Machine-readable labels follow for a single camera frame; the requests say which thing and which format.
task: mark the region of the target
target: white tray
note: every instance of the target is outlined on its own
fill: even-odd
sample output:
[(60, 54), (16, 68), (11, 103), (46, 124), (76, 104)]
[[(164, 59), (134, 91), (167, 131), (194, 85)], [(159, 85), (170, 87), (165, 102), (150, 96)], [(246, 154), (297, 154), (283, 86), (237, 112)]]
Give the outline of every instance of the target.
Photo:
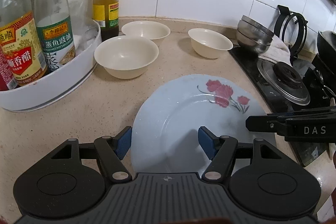
[(94, 42), (69, 63), (41, 79), (14, 90), (0, 92), (0, 107), (13, 112), (28, 112), (50, 105), (80, 86), (96, 66), (93, 54), (101, 43), (100, 27)]

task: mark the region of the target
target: white towel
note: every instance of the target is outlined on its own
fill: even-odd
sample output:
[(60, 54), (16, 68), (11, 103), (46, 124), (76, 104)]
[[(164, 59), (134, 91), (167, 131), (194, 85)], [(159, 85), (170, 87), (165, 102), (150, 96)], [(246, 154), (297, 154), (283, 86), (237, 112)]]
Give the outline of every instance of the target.
[(261, 59), (268, 60), (273, 63), (281, 61), (292, 66), (290, 62), (290, 56), (291, 54), (289, 48), (276, 35), (273, 37), (273, 41), (268, 48), (268, 51), (263, 54), (259, 54), (259, 58)]

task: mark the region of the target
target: white bowl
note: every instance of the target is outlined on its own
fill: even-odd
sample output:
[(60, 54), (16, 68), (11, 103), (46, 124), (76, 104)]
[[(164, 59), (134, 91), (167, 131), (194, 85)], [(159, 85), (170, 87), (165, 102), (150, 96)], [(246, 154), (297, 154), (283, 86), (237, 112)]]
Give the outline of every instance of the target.
[(105, 40), (94, 51), (98, 64), (120, 79), (143, 74), (159, 55), (157, 45), (145, 37), (123, 35)]
[(212, 30), (196, 28), (189, 30), (188, 34), (195, 52), (206, 58), (218, 58), (233, 48), (230, 39)]
[(122, 26), (121, 31), (125, 35), (145, 37), (159, 45), (170, 34), (170, 29), (159, 22), (133, 21)]

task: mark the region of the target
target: flower print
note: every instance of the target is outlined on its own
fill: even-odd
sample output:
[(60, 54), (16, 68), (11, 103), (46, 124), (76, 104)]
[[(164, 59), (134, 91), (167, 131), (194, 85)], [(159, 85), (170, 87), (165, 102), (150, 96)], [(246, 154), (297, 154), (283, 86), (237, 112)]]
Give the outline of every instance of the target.
[(249, 103), (249, 101), (250, 101), (250, 99), (249, 98), (247, 98), (247, 97), (245, 97), (245, 96), (239, 96), (238, 98), (237, 98), (237, 101), (238, 101), (238, 103), (240, 103), (241, 105), (247, 105), (248, 103)]
[(232, 99), (234, 92), (231, 86), (222, 85), (219, 80), (208, 80), (206, 86), (210, 93), (200, 90), (199, 85), (197, 85), (197, 89), (203, 94), (212, 95), (214, 97), (215, 100), (208, 100), (210, 103), (219, 105), (223, 108), (232, 106), (243, 114), (250, 108), (248, 105), (250, 102), (249, 98), (238, 96), (237, 100)]
[(229, 85), (221, 85), (216, 90), (216, 95), (222, 98), (229, 99), (233, 95), (233, 89)]
[(209, 80), (209, 81), (207, 82), (206, 85), (207, 85), (207, 89), (208, 89), (208, 91), (210, 91), (210, 92), (214, 92), (214, 91), (216, 91), (222, 84), (220, 83), (219, 80), (216, 80), (216, 81)]
[(215, 104), (226, 108), (226, 107), (229, 106), (230, 102), (229, 102), (229, 100), (227, 100), (225, 98), (215, 96)]

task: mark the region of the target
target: black pan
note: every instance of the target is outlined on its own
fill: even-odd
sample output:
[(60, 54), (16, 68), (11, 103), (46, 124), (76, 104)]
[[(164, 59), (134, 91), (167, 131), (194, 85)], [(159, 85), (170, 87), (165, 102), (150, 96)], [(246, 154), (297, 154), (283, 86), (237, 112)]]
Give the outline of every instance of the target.
[(319, 32), (317, 49), (321, 60), (336, 73), (336, 33), (331, 31)]

